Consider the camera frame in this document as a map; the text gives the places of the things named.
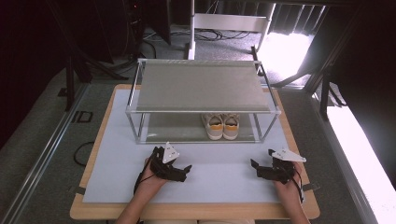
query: white sneaker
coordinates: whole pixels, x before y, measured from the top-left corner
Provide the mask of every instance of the white sneaker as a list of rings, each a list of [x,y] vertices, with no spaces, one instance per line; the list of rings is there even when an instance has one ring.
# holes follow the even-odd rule
[[[211,140],[219,140],[223,135],[223,120],[221,114],[202,114],[207,136]]]
[[[223,114],[224,121],[223,137],[227,140],[234,140],[239,133],[239,114]]]

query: floor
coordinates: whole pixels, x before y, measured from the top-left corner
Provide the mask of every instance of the floor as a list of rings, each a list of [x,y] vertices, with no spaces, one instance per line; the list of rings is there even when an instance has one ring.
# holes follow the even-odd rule
[[[142,52],[147,58],[153,58],[154,55],[159,59],[186,58],[186,46],[189,38],[184,35],[176,35],[172,40],[174,41],[172,46],[168,46],[161,40],[150,41],[149,43],[154,45],[155,49],[151,45],[144,44]],[[251,60],[251,43],[255,43],[257,40],[258,36],[251,34],[242,40],[197,41],[196,59]],[[271,66],[268,69],[270,82],[276,82],[283,78],[271,72],[273,70]],[[132,76],[132,70],[125,69],[120,72],[123,72],[124,76]],[[333,128],[329,127],[329,123],[323,123],[316,112],[318,101],[305,92],[296,90],[304,85],[305,78],[307,77],[292,83],[293,88],[285,88],[279,92],[298,147],[308,160],[312,161],[306,164],[310,179],[321,186],[316,191],[321,215],[312,220],[312,223],[370,223],[363,221],[370,219],[370,214],[366,215],[367,217],[364,216],[361,206],[359,206],[360,202],[356,201],[361,197],[353,195],[356,191],[352,190],[355,186],[351,183],[354,181],[348,179],[351,178],[351,173],[344,170],[349,158],[353,158],[353,152],[347,161],[340,161],[339,158],[342,156],[340,157],[338,154],[344,152],[334,150],[335,148],[339,149],[339,145],[344,148],[344,143],[340,141],[339,145],[336,144],[338,141],[331,139],[331,134],[337,129],[344,128],[336,126],[335,122],[331,124]],[[31,113],[0,151],[2,166],[0,169],[0,183],[2,183],[0,219],[6,216],[7,209],[11,206],[13,199],[18,196],[18,193],[21,193],[20,188],[26,185],[27,182],[24,178],[34,167],[37,158],[40,158],[43,148],[48,148],[48,143],[56,137],[52,134],[59,128],[59,121],[65,120],[66,132],[60,136],[59,142],[55,144],[52,153],[49,154],[48,163],[41,169],[43,173],[34,174],[37,177],[37,182],[29,182],[34,191],[26,194],[25,204],[20,208],[20,212],[15,218],[17,221],[14,223],[105,223],[104,221],[72,220],[68,215],[73,200],[73,194],[69,189],[78,184],[83,172],[83,167],[73,163],[73,153],[81,144],[94,140],[109,94],[117,83],[120,82],[97,71],[94,72],[94,80],[85,89],[76,109],[76,111],[93,111],[92,122],[86,124],[67,120],[66,117],[70,118],[70,114],[64,113],[65,99],[56,97],[59,89],[64,85],[64,71],[51,81],[32,108]],[[331,119],[335,120],[339,118],[335,114],[338,111],[335,111],[337,108],[334,106],[332,109],[329,110],[329,115]],[[89,147],[86,146],[86,150],[78,155],[79,159],[86,160],[89,152]],[[359,170],[363,173],[358,174],[356,178],[361,182],[364,170],[361,168]],[[382,180],[376,179],[375,183],[378,184],[380,181]],[[361,185],[361,187],[365,192],[368,192],[367,189],[375,189],[373,185],[368,187]],[[370,198],[369,206],[374,208],[377,217],[389,218],[395,208],[393,201],[380,202],[376,200],[379,198],[383,199],[383,196]],[[376,207],[384,206],[384,204],[388,206],[385,212],[384,209]],[[388,223],[389,221],[388,219],[379,220],[381,220],[378,221],[379,223]],[[289,222],[287,220],[257,220],[256,223]]]

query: white panel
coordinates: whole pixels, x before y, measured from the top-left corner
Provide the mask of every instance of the white panel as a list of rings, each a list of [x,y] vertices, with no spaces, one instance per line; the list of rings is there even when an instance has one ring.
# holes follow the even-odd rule
[[[159,145],[137,144],[124,113],[130,91],[117,91],[84,203],[127,203],[143,161]],[[185,182],[169,182],[154,203],[277,202],[272,181],[256,176],[250,159],[271,166],[268,148],[288,148],[279,120],[263,144],[173,144],[176,168],[192,164]]]

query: shoe sole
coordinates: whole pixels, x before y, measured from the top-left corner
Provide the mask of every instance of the shoe sole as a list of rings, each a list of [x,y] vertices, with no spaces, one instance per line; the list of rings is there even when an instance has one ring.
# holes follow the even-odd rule
[[[227,134],[223,134],[223,137],[224,137],[225,139],[227,139],[227,140],[234,140],[237,136],[238,136],[238,135],[236,135],[236,136],[228,136]]]

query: bright window light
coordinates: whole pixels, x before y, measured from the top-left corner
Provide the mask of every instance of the bright window light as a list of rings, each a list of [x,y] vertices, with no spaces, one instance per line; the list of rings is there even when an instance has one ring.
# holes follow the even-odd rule
[[[267,70],[286,78],[297,73],[313,37],[307,35],[281,35],[271,33],[265,37],[258,52],[259,60]]]
[[[378,223],[394,223],[396,191],[347,106],[329,106],[329,121]]]

